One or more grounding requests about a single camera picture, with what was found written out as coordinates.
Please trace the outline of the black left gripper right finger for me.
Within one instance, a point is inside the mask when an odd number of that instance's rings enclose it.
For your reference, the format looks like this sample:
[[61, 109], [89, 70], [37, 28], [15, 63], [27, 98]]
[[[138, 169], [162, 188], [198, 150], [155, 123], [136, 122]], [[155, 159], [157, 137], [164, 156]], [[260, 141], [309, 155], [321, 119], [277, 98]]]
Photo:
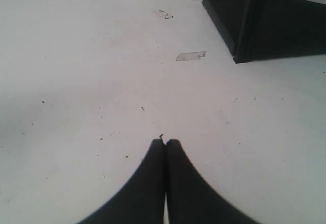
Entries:
[[179, 140], [166, 143], [169, 223], [256, 223], [202, 178]]

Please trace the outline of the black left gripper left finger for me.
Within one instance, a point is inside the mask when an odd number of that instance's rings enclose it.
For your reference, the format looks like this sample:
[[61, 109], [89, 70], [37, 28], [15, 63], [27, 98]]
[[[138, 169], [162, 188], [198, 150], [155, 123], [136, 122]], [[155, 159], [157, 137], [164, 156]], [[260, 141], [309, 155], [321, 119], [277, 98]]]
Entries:
[[165, 194], [166, 149], [158, 138], [124, 186], [80, 223], [163, 223]]

